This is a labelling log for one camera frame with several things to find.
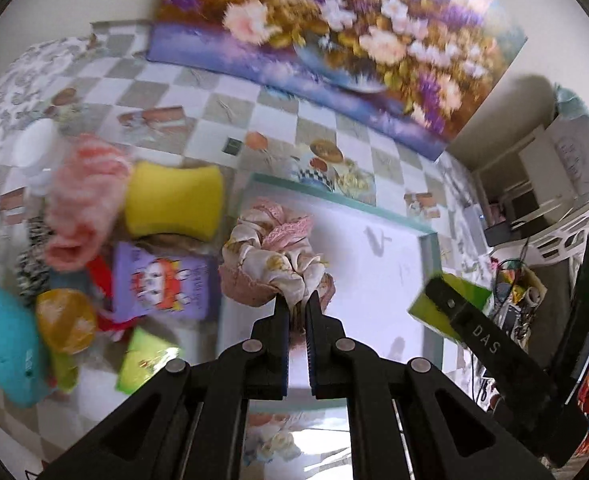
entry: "pink fuzzy toy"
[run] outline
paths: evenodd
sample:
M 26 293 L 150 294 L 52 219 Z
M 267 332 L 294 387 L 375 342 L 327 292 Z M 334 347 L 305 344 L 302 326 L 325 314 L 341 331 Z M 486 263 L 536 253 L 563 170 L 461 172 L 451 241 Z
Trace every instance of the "pink fuzzy toy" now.
M 129 158 L 91 134 L 79 136 L 52 180 L 46 223 L 55 232 L 46 263 L 59 272 L 82 269 L 99 252 L 123 206 Z

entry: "white container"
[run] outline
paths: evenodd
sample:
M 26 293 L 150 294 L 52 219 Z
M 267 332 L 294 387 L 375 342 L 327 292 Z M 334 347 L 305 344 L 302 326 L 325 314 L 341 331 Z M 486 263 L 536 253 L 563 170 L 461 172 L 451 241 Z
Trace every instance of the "white container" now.
M 39 119 L 18 135 L 12 161 L 26 176 L 32 194 L 47 194 L 52 174 L 61 165 L 67 147 L 52 119 Z

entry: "orange round lid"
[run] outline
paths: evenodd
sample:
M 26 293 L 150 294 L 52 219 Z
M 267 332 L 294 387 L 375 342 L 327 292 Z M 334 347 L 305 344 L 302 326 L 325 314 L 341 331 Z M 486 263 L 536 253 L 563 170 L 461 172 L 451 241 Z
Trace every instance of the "orange round lid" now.
M 36 298 L 36 322 L 55 352 L 76 354 L 94 339 L 97 316 L 88 297 L 72 288 L 56 288 Z

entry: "candy package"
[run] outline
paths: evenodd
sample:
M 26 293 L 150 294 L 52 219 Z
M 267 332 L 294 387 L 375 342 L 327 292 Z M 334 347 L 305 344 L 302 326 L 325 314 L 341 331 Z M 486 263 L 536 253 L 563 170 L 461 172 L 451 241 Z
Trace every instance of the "candy package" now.
M 213 265 L 207 256 L 156 256 L 120 242 L 114 252 L 113 321 L 156 312 L 205 319 L 212 299 Z

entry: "canvas painting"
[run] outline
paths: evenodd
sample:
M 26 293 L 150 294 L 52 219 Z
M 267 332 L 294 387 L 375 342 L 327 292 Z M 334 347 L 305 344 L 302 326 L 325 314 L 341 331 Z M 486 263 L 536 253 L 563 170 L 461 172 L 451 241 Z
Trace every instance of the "canvas painting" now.
M 497 0 L 162 0 L 148 59 L 279 88 L 435 160 L 525 41 Z

